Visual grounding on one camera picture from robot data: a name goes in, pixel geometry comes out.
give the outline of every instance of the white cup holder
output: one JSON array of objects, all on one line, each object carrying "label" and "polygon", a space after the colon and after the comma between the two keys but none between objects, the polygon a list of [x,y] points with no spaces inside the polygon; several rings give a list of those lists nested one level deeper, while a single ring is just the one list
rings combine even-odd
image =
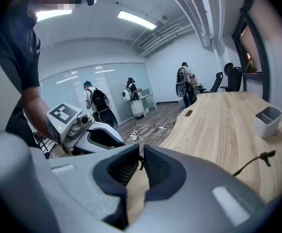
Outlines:
[{"label": "white cup holder", "polygon": [[268,106],[254,116],[253,131],[261,138],[273,135],[282,118],[282,112],[273,107]]}]

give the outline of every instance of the glass wall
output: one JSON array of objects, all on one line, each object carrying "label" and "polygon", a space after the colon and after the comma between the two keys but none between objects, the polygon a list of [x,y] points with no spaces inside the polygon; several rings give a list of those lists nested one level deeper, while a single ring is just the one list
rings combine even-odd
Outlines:
[{"label": "glass wall", "polygon": [[42,80],[40,83],[40,91],[43,100],[49,108],[54,108],[62,102],[79,107],[71,71],[59,73]]},{"label": "glass wall", "polygon": [[[83,88],[84,82],[90,81],[93,87],[108,96],[111,110],[120,124],[131,118],[130,104],[124,102],[122,97],[129,77],[134,78],[138,88],[149,89],[152,93],[145,64],[136,63],[95,65],[59,73],[42,80],[40,92],[50,108],[67,102],[83,109],[83,112],[90,116],[93,111],[86,108]],[[151,107],[151,104],[154,106],[152,98],[147,98],[147,105]]]},{"label": "glass wall", "polygon": [[123,100],[123,90],[130,77],[127,63],[102,65],[121,122],[131,118],[130,103]]}]

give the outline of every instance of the desk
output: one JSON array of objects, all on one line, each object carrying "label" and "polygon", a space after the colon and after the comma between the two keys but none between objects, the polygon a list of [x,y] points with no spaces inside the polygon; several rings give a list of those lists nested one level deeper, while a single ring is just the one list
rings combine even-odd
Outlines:
[{"label": "desk", "polygon": [[[231,174],[262,152],[276,150],[269,160],[271,167],[257,160],[237,176],[264,202],[270,202],[282,194],[282,120],[269,138],[261,139],[252,131],[254,115],[268,105],[249,92],[198,94],[197,101],[177,117],[160,147],[212,161]],[[145,172],[137,171],[127,185],[130,222],[141,213],[147,189]]]},{"label": "desk", "polygon": [[[145,96],[141,96],[141,97],[139,97],[139,99],[142,100],[142,99],[145,99],[145,98],[150,97],[150,96],[153,97],[153,93],[145,95]],[[156,106],[154,100],[153,100],[153,103],[154,103],[155,110],[157,110],[157,106]],[[143,106],[143,115],[144,115],[144,117],[146,117],[146,111],[144,109],[144,106]]]}]

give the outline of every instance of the office chair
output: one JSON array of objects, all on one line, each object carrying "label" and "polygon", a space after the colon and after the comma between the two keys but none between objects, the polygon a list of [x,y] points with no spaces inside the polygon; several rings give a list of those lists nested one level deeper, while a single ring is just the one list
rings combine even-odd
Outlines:
[{"label": "office chair", "polygon": [[220,86],[225,91],[239,91],[242,83],[242,70],[234,67],[233,63],[227,63],[224,67],[224,74],[228,77],[228,86]]},{"label": "office chair", "polygon": [[222,79],[223,79],[223,72],[218,72],[218,73],[216,74],[215,82],[214,82],[212,88],[210,89],[210,91],[206,91],[206,89],[203,88],[202,85],[196,86],[195,89],[196,89],[196,90],[199,90],[200,93],[212,93],[212,92],[217,92],[218,89],[219,89],[219,86],[220,86],[220,84],[221,84],[221,82],[222,82]]}]

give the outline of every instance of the fluorescent light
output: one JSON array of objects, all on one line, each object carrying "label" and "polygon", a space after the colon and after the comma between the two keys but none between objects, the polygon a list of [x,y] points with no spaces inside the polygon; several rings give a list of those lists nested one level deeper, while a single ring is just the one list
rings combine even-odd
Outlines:
[{"label": "fluorescent light", "polygon": [[71,14],[72,10],[49,10],[49,11],[40,11],[36,13],[37,21],[41,21],[47,18]]},{"label": "fluorescent light", "polygon": [[132,21],[132,22],[135,22],[135,23],[138,23],[144,27],[147,27],[151,30],[153,30],[154,28],[156,28],[156,25],[154,25],[153,23],[147,21],[147,20],[144,20],[142,19],[141,17],[138,17],[138,16],[135,16],[133,14],[130,14],[130,13],[127,13],[125,11],[120,11],[120,13],[118,14],[117,16],[118,18],[121,18],[121,19],[125,19],[125,20],[128,20],[128,21]]},{"label": "fluorescent light", "polygon": [[101,72],[112,72],[112,71],[114,71],[114,69],[112,69],[112,70],[98,71],[98,72],[95,72],[95,73],[101,73]]},{"label": "fluorescent light", "polygon": [[[100,83],[106,83],[106,81],[104,81],[104,82],[100,82]],[[100,84],[100,83],[94,83],[93,85]]]},{"label": "fluorescent light", "polygon": [[62,83],[62,82],[64,82],[64,81],[72,80],[72,79],[75,79],[75,78],[78,78],[78,76],[74,76],[74,77],[70,77],[70,78],[67,78],[67,79],[64,79],[64,80],[60,80],[60,81],[58,81],[57,83]]}]

